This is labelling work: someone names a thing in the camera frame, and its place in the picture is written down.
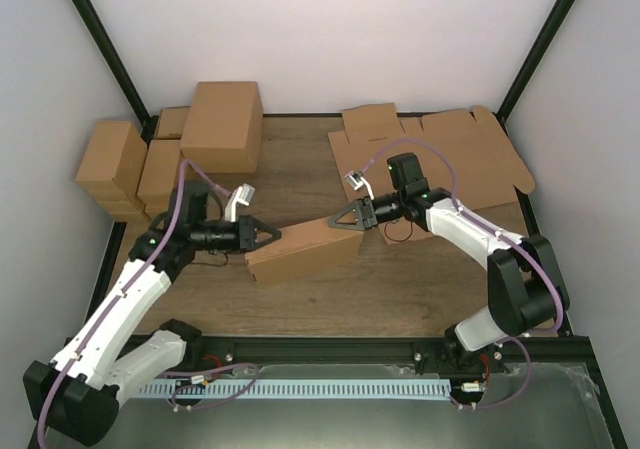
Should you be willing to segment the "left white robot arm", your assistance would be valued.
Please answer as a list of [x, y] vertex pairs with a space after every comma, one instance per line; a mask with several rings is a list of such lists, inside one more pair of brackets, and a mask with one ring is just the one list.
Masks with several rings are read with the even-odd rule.
[[113, 426], [124, 404], [162, 373], [196, 371], [204, 361], [202, 333], [175, 319], [129, 353], [125, 344], [143, 316], [197, 253], [244, 254], [280, 239], [279, 230], [241, 215], [255, 189], [238, 186], [219, 217], [207, 217], [208, 202], [218, 196], [206, 182], [187, 181], [171, 193], [168, 208], [139, 236], [115, 285], [82, 329], [49, 363], [34, 361], [23, 375], [36, 421], [38, 444], [52, 428], [93, 446]]

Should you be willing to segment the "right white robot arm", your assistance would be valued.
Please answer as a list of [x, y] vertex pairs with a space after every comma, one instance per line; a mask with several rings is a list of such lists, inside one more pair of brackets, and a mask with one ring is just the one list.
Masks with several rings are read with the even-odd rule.
[[472, 368], [480, 351], [540, 324], [562, 324], [569, 297], [548, 239], [507, 231], [464, 206], [451, 192], [429, 186], [413, 153], [387, 161], [393, 190], [352, 201], [332, 216], [334, 229], [367, 231], [404, 219], [463, 251], [486, 272], [487, 305], [445, 333], [444, 358], [458, 372]]

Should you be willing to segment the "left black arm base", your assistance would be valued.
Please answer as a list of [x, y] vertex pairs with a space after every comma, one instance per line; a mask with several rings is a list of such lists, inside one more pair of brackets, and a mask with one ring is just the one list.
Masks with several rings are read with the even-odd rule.
[[225, 338], [201, 337], [188, 342], [182, 360], [169, 372], [195, 372], [230, 364], [235, 358], [235, 344]]

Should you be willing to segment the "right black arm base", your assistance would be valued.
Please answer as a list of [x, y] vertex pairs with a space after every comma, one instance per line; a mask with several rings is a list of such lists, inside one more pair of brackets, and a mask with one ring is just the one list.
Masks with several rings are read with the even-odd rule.
[[418, 339], [412, 344], [411, 352], [415, 370], [419, 373], [471, 377], [481, 376], [486, 369], [493, 374], [505, 368], [488, 349], [469, 352], [445, 337]]

